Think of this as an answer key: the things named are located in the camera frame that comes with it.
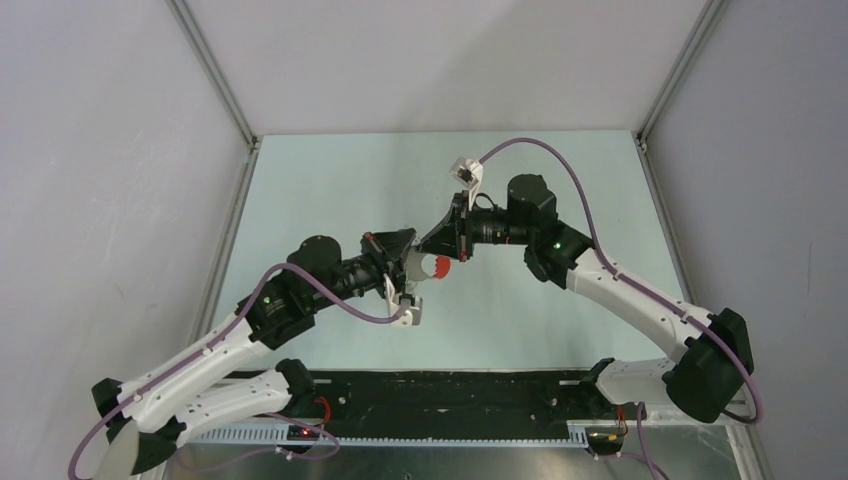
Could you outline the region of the red handled metal key holder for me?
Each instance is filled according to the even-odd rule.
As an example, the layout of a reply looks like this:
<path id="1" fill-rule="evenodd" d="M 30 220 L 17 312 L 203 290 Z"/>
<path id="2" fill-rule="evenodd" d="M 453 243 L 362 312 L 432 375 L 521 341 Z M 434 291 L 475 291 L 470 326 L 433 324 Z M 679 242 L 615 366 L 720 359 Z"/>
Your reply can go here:
<path id="1" fill-rule="evenodd" d="M 422 282 L 444 279 L 451 266 L 452 260 L 446 256 L 410 251 L 404 263 L 405 286 L 411 291 Z"/>

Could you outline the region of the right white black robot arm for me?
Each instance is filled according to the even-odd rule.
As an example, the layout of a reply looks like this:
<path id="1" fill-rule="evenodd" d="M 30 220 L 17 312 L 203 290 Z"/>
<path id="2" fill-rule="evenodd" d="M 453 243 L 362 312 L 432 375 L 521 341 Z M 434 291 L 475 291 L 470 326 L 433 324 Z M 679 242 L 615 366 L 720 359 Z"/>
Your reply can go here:
<path id="1" fill-rule="evenodd" d="M 604 360 L 580 394 L 583 409 L 604 418 L 620 404 L 668 401 L 689 417 L 713 423 L 754 371 L 748 328 L 736 311 L 719 313 L 655 289 L 610 259 L 595 240 L 560 220 L 557 198 L 540 175 L 507 185 L 504 207 L 482 208 L 463 190 L 420 241 L 424 254 L 458 261 L 475 246 L 518 245 L 541 282 L 587 298 L 645 335 L 663 359 Z"/>

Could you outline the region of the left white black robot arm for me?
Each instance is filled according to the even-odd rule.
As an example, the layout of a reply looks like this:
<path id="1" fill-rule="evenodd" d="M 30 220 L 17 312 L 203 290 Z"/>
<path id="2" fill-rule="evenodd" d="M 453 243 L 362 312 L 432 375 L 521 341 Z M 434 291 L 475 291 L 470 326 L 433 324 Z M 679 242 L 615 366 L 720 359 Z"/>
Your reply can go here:
<path id="1" fill-rule="evenodd" d="M 103 463 L 98 478 L 145 473 L 193 438 L 249 416 L 311 412 L 316 390 L 298 360 L 284 359 L 245 383 L 215 384 L 313 328 L 328 308 L 376 325 L 413 324 L 420 300 L 407 290 L 406 267 L 415 237 L 412 228 L 367 232 L 359 255 L 348 259 L 334 238 L 309 237 L 204 337 L 134 380 L 98 382 L 92 396 L 101 419 L 93 430 L 106 432 L 111 451 L 133 450 L 116 472 Z"/>

